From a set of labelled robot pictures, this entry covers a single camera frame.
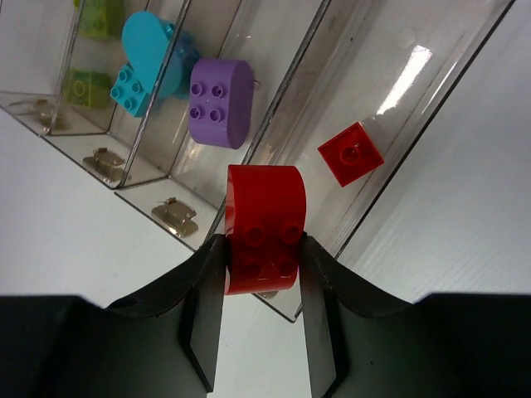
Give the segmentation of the small red lego brick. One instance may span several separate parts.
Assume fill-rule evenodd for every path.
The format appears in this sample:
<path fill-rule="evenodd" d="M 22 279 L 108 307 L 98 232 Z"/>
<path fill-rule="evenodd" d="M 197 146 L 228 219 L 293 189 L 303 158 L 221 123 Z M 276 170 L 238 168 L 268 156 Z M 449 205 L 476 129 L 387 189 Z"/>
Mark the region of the small red lego brick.
<path fill-rule="evenodd" d="M 384 159 L 360 122 L 318 147 L 320 156 L 341 187 L 384 164 Z"/>

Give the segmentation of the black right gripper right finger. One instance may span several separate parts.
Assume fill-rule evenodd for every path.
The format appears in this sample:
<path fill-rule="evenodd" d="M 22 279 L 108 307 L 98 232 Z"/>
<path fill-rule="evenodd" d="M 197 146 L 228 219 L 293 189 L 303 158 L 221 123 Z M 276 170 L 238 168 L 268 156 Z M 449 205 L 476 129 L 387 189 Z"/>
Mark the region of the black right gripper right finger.
<path fill-rule="evenodd" d="M 399 299 L 300 245 L 300 290 L 314 397 L 527 397 L 530 298 Z"/>

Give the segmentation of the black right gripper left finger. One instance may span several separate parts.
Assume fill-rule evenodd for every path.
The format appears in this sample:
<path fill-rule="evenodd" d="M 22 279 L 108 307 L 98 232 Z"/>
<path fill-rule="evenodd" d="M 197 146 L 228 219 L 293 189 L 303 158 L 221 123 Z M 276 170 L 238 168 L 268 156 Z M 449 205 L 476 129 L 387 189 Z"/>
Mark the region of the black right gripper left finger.
<path fill-rule="evenodd" d="M 204 397 L 214 387 L 227 242 L 102 308 L 67 295 L 1 299 L 4 397 Z"/>

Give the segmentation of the green lego brick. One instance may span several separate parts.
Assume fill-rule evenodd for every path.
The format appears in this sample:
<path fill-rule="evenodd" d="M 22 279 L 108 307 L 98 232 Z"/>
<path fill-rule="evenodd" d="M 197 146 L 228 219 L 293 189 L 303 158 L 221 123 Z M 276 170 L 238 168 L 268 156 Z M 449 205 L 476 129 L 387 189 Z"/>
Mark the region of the green lego brick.
<path fill-rule="evenodd" d="M 124 1 L 86 0 L 80 15 L 79 33 L 92 39 L 120 39 L 124 17 Z"/>

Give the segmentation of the purple rounded lego brick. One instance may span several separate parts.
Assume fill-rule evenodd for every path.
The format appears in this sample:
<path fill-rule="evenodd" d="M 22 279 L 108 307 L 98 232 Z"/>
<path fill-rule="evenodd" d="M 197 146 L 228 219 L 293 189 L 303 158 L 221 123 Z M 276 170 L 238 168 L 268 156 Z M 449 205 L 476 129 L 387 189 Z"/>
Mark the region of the purple rounded lego brick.
<path fill-rule="evenodd" d="M 188 129 L 193 141 L 240 148 L 250 131 L 254 81 L 246 61 L 200 59 L 189 90 Z"/>

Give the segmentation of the red rounded lego brick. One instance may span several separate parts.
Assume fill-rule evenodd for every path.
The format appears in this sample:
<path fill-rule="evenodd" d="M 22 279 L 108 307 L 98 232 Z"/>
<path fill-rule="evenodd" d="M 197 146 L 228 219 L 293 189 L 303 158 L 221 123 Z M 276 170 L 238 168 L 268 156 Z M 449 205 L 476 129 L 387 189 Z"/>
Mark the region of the red rounded lego brick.
<path fill-rule="evenodd" d="M 294 166 L 230 165 L 224 233 L 230 246 L 226 294 L 293 287 L 306 218 L 303 178 Z"/>

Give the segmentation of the small teal lego cube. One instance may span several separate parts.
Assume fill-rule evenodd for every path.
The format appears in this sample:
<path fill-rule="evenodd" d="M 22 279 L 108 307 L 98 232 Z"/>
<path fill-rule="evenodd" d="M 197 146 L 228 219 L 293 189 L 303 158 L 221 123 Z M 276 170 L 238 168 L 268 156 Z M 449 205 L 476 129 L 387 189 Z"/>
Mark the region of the small teal lego cube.
<path fill-rule="evenodd" d="M 150 96 L 133 68 L 129 64 L 122 66 L 110 89 L 110 98 L 133 117 L 141 118 L 149 106 Z"/>

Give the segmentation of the teal rounded lego brick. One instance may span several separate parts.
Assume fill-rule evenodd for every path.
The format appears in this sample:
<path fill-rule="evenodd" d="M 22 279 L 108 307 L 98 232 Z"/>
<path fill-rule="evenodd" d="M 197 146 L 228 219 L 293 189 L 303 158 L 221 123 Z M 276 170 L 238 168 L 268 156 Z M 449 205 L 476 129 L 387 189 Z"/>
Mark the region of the teal rounded lego brick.
<path fill-rule="evenodd" d="M 153 92 L 173 33 L 174 25 L 171 22 L 146 11 L 132 14 L 124 24 L 122 47 L 140 84 L 149 94 Z M 181 31 L 158 97 L 186 99 L 189 96 L 192 69 L 199 58 L 192 36 Z"/>

